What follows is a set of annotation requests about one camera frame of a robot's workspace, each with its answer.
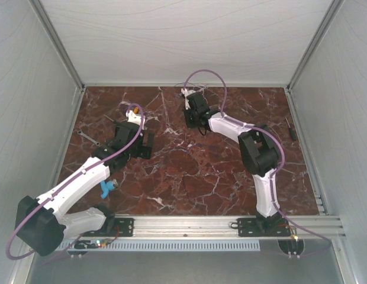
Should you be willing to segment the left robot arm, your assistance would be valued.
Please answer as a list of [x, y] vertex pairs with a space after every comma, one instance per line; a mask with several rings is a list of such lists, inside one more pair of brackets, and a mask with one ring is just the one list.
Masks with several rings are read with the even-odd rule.
[[70, 208], [96, 185], [103, 183], [102, 196], [118, 186], [109, 180], [132, 158], [150, 159], [154, 135], [145, 134], [145, 117], [127, 111], [127, 120], [118, 122], [115, 136], [99, 146], [86, 162], [59, 185], [36, 198], [19, 201], [15, 235], [40, 256], [48, 256], [67, 238], [89, 232], [110, 235], [116, 227], [115, 215], [105, 205], [94, 205], [77, 213]]

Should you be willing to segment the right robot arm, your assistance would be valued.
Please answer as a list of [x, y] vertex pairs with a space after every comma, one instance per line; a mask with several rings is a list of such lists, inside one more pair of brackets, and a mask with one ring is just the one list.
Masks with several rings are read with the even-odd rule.
[[275, 231], [281, 215], [276, 194], [278, 163], [283, 149], [266, 125], [236, 120], [219, 109], [210, 108], [201, 92], [181, 89], [186, 126], [221, 134], [238, 143], [242, 162], [252, 175], [256, 190], [256, 228], [262, 235]]

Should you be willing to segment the silver ratchet wrench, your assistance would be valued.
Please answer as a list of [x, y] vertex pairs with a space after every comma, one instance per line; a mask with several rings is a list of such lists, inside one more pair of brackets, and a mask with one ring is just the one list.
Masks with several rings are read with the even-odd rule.
[[91, 138], [90, 136], [83, 133], [82, 131], [78, 131], [77, 134], [80, 135], [81, 137], [87, 139], [88, 141], [92, 142], [96, 146], [99, 146], [101, 144], [99, 141], [96, 141], [95, 139]]

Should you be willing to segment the small black screwdriver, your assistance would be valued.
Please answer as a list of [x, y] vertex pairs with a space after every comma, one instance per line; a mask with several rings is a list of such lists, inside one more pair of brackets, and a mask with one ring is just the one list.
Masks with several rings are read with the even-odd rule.
[[289, 135], [290, 135], [292, 141], [297, 141], [297, 135], [295, 133], [295, 130], [292, 128], [292, 125], [290, 124], [290, 122], [288, 121], [287, 118], [285, 118], [285, 121], [287, 123]]

